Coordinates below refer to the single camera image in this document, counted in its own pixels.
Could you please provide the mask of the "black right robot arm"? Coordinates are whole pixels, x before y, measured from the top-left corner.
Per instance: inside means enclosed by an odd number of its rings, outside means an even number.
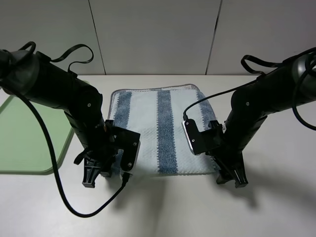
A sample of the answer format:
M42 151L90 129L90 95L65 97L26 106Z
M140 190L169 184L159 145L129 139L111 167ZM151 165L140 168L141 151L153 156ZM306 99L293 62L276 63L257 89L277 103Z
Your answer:
M316 99L316 49L311 48L291 56L281 63L245 55L242 66L257 79L236 89L231 97L231 112L224 124L209 122L217 147L209 154L219 165L217 184L231 180L236 188L245 187L248 180L242 152L259 130L268 115L292 109L305 127L307 123L298 114L297 107Z

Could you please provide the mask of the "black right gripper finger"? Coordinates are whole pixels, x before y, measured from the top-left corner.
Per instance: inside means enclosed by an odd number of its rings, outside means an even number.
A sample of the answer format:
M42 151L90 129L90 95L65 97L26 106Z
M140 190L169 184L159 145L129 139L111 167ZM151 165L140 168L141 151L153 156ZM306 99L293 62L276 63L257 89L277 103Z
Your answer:
M232 156L231 155L212 155L213 160L219 166L219 175L216 179L216 183L218 185L225 184L231 180L233 180L233 176L231 173L232 169Z
M231 169L231 176L235 181L235 188L244 188L248 185L244 165L236 165Z

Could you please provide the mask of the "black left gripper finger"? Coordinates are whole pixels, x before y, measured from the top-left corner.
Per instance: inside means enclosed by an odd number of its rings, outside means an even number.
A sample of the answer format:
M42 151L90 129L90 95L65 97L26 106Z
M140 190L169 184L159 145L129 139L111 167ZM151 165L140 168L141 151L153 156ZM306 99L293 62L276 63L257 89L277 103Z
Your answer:
M95 180L100 173L101 163L92 158L85 158L82 184L86 188L95 188Z
M116 158L108 159L100 169L100 175L103 177L111 177L112 175L112 165L115 163Z

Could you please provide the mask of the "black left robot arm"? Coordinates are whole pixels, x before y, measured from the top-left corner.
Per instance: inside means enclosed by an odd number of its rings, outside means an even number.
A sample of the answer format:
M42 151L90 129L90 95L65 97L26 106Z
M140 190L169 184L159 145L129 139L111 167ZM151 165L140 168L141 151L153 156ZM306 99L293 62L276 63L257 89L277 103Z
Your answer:
M82 184L93 188L98 175L111 174L114 140L106 127L101 107L103 96L71 71L52 64L46 55L20 49L0 52L0 85L8 94L24 101L63 110L84 150L74 163L84 162Z

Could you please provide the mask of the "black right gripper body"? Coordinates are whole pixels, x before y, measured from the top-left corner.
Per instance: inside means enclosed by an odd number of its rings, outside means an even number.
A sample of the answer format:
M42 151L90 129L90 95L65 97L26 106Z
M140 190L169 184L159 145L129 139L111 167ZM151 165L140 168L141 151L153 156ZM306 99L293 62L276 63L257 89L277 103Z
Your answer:
M244 173L242 151L225 138L223 126L217 120L208 124L208 153L214 157L221 173Z

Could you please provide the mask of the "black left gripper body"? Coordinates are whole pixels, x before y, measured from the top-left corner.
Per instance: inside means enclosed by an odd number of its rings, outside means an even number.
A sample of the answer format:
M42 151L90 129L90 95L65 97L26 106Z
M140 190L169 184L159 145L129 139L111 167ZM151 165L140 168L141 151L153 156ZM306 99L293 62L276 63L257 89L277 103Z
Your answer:
M84 158L92 158L102 165L110 158L115 158L117 149L114 148L113 120L105 120L95 127L86 127L79 123L79 128L74 127L84 150L74 160L79 165Z

